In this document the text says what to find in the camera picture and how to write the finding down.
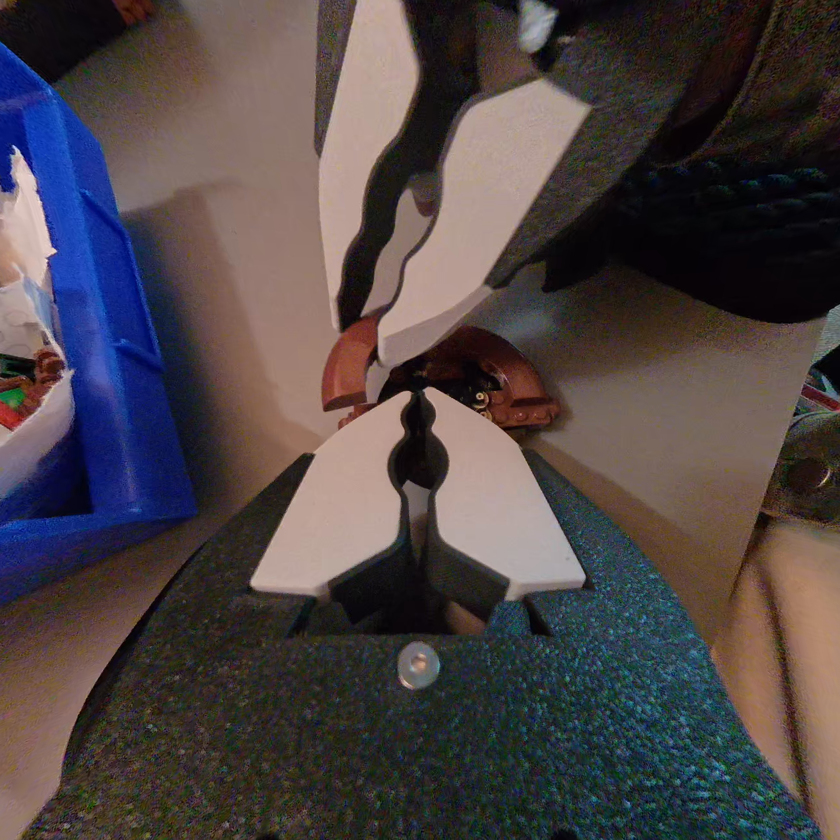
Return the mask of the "person's beige shirt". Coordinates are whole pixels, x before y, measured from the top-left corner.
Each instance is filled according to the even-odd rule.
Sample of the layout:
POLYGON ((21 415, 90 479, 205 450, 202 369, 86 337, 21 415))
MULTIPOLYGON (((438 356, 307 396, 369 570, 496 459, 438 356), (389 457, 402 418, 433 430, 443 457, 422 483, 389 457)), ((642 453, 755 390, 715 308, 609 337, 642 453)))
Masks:
POLYGON ((750 737, 839 838, 838 531, 762 518, 715 650, 750 737))

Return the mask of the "torn white paper bag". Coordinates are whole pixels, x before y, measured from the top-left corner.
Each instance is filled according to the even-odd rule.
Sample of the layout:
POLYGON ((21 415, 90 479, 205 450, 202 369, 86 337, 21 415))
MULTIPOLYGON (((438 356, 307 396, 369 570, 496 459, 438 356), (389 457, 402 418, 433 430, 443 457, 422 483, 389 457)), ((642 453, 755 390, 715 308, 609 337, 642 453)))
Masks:
POLYGON ((73 370, 60 335, 52 272, 57 249, 35 174, 23 152, 8 149, 10 186, 1 200, 1 354, 33 358, 47 346, 66 363, 62 379, 33 415, 13 432, 2 428, 2 500, 23 489, 46 457, 65 441, 75 416, 73 370))

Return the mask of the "round brown orange lego build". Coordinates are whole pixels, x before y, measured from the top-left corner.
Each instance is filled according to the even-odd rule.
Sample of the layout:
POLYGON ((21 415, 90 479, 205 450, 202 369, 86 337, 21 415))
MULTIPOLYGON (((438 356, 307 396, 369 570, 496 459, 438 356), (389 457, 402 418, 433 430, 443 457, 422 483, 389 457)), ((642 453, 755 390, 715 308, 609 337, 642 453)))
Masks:
POLYGON ((465 325, 431 350, 395 367, 379 401, 434 388, 498 427, 541 429, 560 413, 533 364, 510 342, 465 325))

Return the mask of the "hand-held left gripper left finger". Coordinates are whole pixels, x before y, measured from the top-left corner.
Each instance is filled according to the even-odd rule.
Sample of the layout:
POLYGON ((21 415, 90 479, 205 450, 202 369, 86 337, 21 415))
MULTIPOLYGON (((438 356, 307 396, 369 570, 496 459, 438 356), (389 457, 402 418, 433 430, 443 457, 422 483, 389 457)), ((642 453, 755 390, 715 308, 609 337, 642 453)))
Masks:
POLYGON ((398 393, 316 450, 253 573, 255 591, 326 597, 397 545, 408 509, 396 453, 413 398, 398 393))

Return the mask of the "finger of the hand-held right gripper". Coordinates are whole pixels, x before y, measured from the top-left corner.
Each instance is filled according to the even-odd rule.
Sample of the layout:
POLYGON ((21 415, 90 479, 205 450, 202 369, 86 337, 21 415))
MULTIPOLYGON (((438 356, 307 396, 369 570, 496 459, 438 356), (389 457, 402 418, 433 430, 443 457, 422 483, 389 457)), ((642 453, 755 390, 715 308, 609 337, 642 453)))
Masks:
POLYGON ((493 294, 491 271, 591 111, 540 79, 481 98, 458 119, 437 213, 379 321, 380 370, 432 349, 493 294))
POLYGON ((333 327, 360 320, 393 237, 410 174, 407 128, 422 86, 405 2, 354 2, 318 164, 318 202, 333 327))

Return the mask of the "pile of small lego pieces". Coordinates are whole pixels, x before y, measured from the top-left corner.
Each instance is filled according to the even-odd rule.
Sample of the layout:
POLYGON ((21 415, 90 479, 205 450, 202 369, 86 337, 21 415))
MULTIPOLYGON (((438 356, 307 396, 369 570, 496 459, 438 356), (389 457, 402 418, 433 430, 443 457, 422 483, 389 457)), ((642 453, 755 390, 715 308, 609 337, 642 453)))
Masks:
POLYGON ((51 346, 33 358, 1 353, 1 426, 13 432, 33 416, 66 370, 63 358, 51 346))

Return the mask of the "red white packet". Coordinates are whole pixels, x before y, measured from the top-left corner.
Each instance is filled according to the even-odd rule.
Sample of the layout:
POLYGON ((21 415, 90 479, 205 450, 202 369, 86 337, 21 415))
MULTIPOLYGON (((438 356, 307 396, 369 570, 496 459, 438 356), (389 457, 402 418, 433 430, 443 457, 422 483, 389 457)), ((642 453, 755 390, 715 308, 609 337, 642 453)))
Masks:
POLYGON ((833 384, 822 372, 812 367, 805 378, 794 413, 838 413, 839 397, 833 384))

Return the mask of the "blue bin with lego pieces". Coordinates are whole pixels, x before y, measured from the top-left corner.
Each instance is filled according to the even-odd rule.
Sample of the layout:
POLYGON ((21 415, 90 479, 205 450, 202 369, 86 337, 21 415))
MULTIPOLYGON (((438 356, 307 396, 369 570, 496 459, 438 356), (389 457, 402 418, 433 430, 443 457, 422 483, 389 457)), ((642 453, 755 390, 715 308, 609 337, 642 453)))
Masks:
POLYGON ((62 97, 1 47, 2 186, 18 148, 38 184, 75 403, 69 440, 4 512, 2 604, 196 515, 131 238, 102 149, 62 97))

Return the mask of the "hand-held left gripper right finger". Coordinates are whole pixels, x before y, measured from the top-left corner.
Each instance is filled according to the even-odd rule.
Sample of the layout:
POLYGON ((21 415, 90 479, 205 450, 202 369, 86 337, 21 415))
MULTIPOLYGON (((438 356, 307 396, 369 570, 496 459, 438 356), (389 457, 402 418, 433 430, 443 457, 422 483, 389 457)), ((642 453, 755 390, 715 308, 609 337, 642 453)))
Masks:
POLYGON ((580 589, 586 575, 520 445, 434 388, 423 393, 436 457, 429 580, 454 601, 520 601, 580 589))

